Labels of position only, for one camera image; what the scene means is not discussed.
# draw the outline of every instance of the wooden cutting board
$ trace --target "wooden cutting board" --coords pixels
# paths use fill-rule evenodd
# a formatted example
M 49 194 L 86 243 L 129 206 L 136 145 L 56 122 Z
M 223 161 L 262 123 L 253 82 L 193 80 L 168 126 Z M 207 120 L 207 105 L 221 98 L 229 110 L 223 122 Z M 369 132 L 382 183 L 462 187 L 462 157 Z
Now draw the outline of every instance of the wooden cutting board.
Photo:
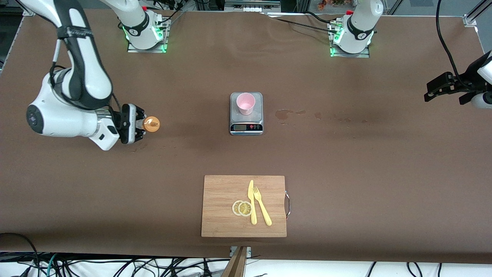
M 256 225 L 251 224 L 249 216 L 232 212 L 235 201 L 250 202 L 247 190 L 251 180 L 261 193 L 271 226 L 266 225 L 256 200 Z M 284 176 L 207 175 L 203 187 L 202 237 L 284 238 L 287 236 L 284 201 Z

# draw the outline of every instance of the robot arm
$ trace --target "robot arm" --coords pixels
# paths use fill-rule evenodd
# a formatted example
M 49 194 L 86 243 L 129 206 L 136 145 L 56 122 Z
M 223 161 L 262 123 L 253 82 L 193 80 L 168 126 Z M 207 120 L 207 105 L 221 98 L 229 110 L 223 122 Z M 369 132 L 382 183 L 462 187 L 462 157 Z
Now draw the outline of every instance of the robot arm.
M 58 96 L 81 109 L 106 106 L 111 97 L 111 81 L 101 64 L 92 31 L 78 1 L 23 0 L 22 3 L 55 25 L 58 39 L 62 39 L 67 47 L 72 67 L 53 76 Z
M 138 0 L 100 0 L 118 16 L 128 41 L 137 49 L 150 49 L 163 40 L 162 15 L 143 10 Z
M 103 150 L 109 150 L 118 139 L 125 144 L 142 139 L 147 129 L 146 115 L 141 108 L 134 104 L 124 104 L 118 112 L 104 108 L 112 96 L 112 85 L 78 1 L 21 2 L 50 21 L 58 36 L 53 66 L 27 109 L 30 127 L 44 136 L 88 137 Z M 60 40 L 67 47 L 72 67 L 54 71 Z M 151 132 L 159 127 L 155 118 L 149 124 L 153 126 Z
M 445 72 L 427 83 L 425 102 L 439 95 L 465 92 L 460 104 L 471 102 L 478 108 L 492 108 L 492 53 L 489 51 L 471 63 L 459 78 L 451 72 Z
M 343 29 L 334 39 L 343 51 L 351 54 L 360 53 L 370 44 L 374 35 L 374 27 L 383 14 L 384 6 L 381 0 L 359 1 L 353 14 L 344 15 Z

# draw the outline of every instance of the lemon slice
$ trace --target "lemon slice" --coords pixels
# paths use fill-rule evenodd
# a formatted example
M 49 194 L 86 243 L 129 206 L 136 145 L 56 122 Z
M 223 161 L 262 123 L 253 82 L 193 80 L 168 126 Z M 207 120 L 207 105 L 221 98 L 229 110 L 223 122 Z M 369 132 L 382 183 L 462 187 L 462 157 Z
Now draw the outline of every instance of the lemon slice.
M 239 204 L 239 214 L 249 216 L 251 214 L 251 203 L 246 201 L 241 202 Z
M 239 205 L 240 205 L 242 202 L 243 202 L 242 200 L 237 200 L 236 202 L 234 202 L 234 204 L 232 204 L 232 212 L 233 212 L 235 215 L 239 215 L 239 216 L 241 216 L 241 214 L 239 213 Z

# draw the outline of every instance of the white cable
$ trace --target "white cable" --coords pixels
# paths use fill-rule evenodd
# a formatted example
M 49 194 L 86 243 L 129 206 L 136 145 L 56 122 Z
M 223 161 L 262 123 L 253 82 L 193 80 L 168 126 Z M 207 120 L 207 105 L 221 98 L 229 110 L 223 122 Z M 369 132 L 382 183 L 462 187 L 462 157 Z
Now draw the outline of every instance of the white cable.
M 53 54 L 53 63 L 56 63 L 58 60 L 58 55 L 60 54 L 60 46 L 61 46 L 61 39 L 57 39 L 57 45 L 55 46 L 55 53 Z

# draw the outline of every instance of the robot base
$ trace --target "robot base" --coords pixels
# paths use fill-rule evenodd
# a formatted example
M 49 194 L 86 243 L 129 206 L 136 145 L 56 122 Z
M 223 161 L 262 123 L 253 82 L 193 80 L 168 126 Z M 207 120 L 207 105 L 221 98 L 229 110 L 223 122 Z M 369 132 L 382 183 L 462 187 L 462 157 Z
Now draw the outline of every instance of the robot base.
M 331 24 L 327 24 L 329 30 L 337 30 L 337 27 L 332 26 Z M 330 40 L 330 56 L 331 57 L 345 57 L 345 58 L 369 58 L 369 47 L 366 46 L 364 50 L 360 53 L 351 54 L 343 51 L 340 46 L 336 45 L 333 41 L 337 34 L 328 33 L 328 38 Z
M 157 36 L 162 36 L 163 39 L 161 41 L 159 41 L 154 47 L 142 50 L 142 49 L 136 48 L 130 42 L 128 42 L 127 52 L 128 53 L 166 53 L 167 52 L 167 42 L 169 40 L 169 31 L 171 29 L 171 19 L 162 23 L 162 26 L 160 27 L 160 29 L 161 29 L 160 31 L 158 30 L 155 33 Z

